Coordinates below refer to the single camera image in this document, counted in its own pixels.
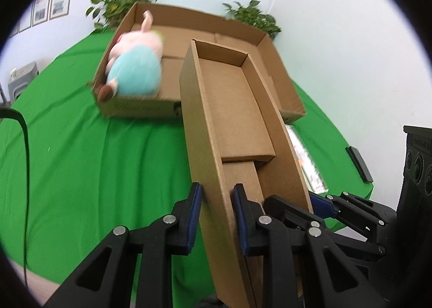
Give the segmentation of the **narrow cardboard divider box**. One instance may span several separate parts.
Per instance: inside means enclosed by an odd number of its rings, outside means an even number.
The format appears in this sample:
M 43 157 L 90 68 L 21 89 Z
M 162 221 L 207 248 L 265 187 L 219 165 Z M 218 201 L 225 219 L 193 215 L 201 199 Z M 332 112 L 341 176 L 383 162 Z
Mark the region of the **narrow cardboard divider box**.
M 191 45 L 179 76 L 190 174 L 204 188 L 201 234 L 217 297 L 229 307 L 261 307 L 263 261 L 239 246 L 231 202 L 278 195 L 311 210 L 293 145 L 276 103 L 252 60 L 203 58 Z

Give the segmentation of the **pink pig plush toy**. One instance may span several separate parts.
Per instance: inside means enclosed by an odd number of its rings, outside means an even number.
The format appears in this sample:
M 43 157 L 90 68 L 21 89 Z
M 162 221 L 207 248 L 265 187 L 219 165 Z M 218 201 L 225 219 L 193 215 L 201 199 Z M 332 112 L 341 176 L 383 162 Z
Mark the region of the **pink pig plush toy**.
M 106 82 L 96 88 L 99 102 L 116 95 L 155 96 L 162 82 L 164 41 L 152 29 L 153 15 L 143 13 L 141 28 L 123 33 L 108 54 Z

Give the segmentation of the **small black rectangular device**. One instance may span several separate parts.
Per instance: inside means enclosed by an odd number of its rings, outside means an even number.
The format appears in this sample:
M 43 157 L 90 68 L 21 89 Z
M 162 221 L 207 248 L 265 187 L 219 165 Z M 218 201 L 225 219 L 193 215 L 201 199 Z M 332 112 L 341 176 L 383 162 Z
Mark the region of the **small black rectangular device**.
M 362 181 L 366 184 L 373 183 L 373 177 L 370 174 L 370 170 L 367 168 L 365 160 L 362 158 L 359 150 L 354 146 L 346 147 L 346 152 L 349 155 L 351 161 L 353 162 L 355 168 L 357 169 L 358 174 Z

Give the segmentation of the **green table cloth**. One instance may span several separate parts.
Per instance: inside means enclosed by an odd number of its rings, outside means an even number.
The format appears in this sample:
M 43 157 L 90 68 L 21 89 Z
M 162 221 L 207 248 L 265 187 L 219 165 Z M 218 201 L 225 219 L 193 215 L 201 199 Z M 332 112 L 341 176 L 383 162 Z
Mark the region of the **green table cloth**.
M 23 123 L 1 123 L 1 244 L 27 274 L 57 284 L 115 227 L 149 226 L 194 183 L 182 115 L 100 113 L 92 85 L 113 35 L 91 34 L 61 54 L 14 104 Z M 191 253 L 171 265 L 174 307 L 217 296 L 200 215 Z

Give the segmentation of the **right potted green plant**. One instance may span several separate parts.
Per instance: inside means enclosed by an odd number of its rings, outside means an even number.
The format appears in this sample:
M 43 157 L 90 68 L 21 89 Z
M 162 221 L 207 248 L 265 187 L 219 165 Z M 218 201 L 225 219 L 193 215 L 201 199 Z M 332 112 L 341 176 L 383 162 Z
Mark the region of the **right potted green plant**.
M 246 5 L 238 1 L 234 1 L 232 4 L 222 3 L 222 5 L 225 7 L 225 18 L 258 28 L 267 33 L 271 40 L 274 40 L 281 33 L 281 27 L 278 26 L 276 19 L 272 15 L 260 10 L 260 3 L 259 0 L 250 0 Z

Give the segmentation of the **potted green plant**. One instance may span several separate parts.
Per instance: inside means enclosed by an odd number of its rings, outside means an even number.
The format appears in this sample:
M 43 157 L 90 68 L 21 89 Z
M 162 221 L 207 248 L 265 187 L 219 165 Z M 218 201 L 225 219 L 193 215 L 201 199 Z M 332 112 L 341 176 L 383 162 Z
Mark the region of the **potted green plant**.
M 278 26 L 276 19 L 272 15 L 260 10 L 260 3 L 259 0 L 250 0 L 246 5 L 238 1 L 234 1 L 232 4 L 222 3 L 222 5 L 225 7 L 225 18 L 258 28 L 267 33 L 271 40 L 274 40 L 281 33 L 281 27 Z
M 137 2 L 155 3 L 157 0 L 90 0 L 86 16 L 92 16 L 95 32 L 119 26 L 124 16 Z

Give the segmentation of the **large flat cardboard tray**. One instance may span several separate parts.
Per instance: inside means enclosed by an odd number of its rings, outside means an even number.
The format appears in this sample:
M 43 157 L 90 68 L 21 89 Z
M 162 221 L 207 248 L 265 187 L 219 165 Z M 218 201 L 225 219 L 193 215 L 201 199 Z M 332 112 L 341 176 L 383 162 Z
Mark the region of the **large flat cardboard tray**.
M 155 96 L 121 96 L 98 101 L 107 117 L 131 119 L 176 119 L 181 117 L 179 76 L 191 45 L 203 58 L 241 63 L 248 56 L 264 80 L 283 121 L 292 123 L 305 116 L 306 109 L 269 35 L 244 23 L 220 16 L 164 4 L 136 3 L 117 27 L 93 79 L 93 91 L 106 83 L 106 66 L 113 46 L 124 34 L 138 31 L 145 11 L 153 16 L 152 28 L 164 40 L 162 83 Z

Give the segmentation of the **grey plastic stool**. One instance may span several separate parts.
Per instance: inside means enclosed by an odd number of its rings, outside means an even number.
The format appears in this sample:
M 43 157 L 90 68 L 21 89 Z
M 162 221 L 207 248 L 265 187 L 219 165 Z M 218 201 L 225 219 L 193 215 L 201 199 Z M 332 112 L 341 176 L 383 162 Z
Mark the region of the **grey plastic stool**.
M 21 96 L 23 91 L 38 75 L 39 69 L 36 61 L 10 72 L 8 90 L 11 103 L 14 103 Z

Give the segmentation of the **left potted green plant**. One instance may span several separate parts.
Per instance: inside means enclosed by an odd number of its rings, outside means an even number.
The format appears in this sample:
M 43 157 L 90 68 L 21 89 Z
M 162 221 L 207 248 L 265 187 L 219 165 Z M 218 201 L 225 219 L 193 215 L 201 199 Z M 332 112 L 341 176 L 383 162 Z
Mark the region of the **left potted green plant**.
M 157 0 L 90 0 L 86 16 L 92 16 L 95 32 L 119 26 L 124 16 L 137 2 L 155 3 Z

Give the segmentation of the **framed certificates on wall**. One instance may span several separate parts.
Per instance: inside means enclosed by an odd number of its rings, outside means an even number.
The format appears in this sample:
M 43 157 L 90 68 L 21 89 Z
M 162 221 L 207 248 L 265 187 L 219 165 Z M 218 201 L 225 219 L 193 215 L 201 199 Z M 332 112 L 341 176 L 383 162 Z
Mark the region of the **framed certificates on wall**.
M 33 0 L 12 28 L 9 38 L 69 14 L 70 0 Z

